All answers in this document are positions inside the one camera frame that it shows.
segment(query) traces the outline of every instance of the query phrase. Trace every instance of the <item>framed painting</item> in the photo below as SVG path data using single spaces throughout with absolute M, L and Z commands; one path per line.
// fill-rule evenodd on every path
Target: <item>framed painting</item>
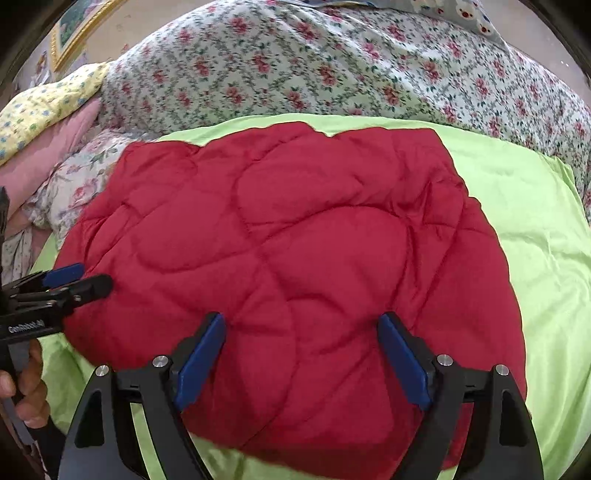
M 59 71 L 84 45 L 90 33 L 125 0 L 78 0 L 51 31 L 51 66 Z

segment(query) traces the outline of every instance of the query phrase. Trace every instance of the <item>blue gripper pad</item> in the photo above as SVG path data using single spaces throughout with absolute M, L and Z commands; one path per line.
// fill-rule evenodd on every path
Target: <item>blue gripper pad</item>
M 221 314 L 217 314 L 178 373 L 174 404 L 179 411 L 183 411 L 197 400 L 225 339 L 226 322 Z
M 75 263 L 67 267 L 50 270 L 43 279 L 43 286 L 45 288 L 57 288 L 67 283 L 80 280 L 84 275 L 84 265 Z
M 378 320 L 378 342 L 388 358 L 409 403 L 426 411 L 433 402 L 429 396 L 427 373 L 387 314 Z

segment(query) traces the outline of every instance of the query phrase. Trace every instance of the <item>green bed sheet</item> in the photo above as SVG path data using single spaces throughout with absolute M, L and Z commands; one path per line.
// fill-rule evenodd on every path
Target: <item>green bed sheet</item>
M 570 167 L 525 148 L 452 127 L 384 118 L 285 114 L 251 116 L 160 139 L 205 145 L 247 128 L 301 121 L 327 135 L 367 127 L 432 128 L 480 200 L 509 262 L 527 347 L 527 406 L 540 443 L 546 480 L 556 480 L 591 433 L 591 232 Z M 35 268 L 56 257 L 50 239 Z M 63 335 L 43 339 L 44 379 L 52 415 L 66 430 L 93 371 Z M 151 480 L 164 479 L 149 441 L 141 408 L 134 410 Z M 314 477 L 218 449 L 194 439 L 213 476 L 220 480 L 309 480 Z M 440 479 L 451 479 L 453 471 Z

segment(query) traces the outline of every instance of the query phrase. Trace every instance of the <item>human hand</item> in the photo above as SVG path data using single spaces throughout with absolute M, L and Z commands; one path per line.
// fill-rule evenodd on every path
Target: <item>human hand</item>
M 24 398 L 16 405 L 18 417 L 32 429 L 44 427 L 49 419 L 47 386 L 41 380 L 42 370 L 41 344 L 34 339 L 29 344 L 29 364 L 18 377 L 18 389 Z M 12 377 L 0 371 L 0 398 L 11 398 L 16 392 Z

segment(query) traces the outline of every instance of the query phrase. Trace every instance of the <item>red quilt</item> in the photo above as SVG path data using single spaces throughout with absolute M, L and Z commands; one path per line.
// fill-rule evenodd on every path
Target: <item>red quilt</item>
M 74 262 L 115 282 L 66 322 L 94 364 L 143 365 L 222 312 L 227 341 L 186 425 L 294 469 L 387 479 L 404 455 L 421 414 L 378 346 L 388 310 L 465 367 L 508 365 L 525 395 L 507 261 L 429 129 L 132 144 L 66 239 L 58 266 Z

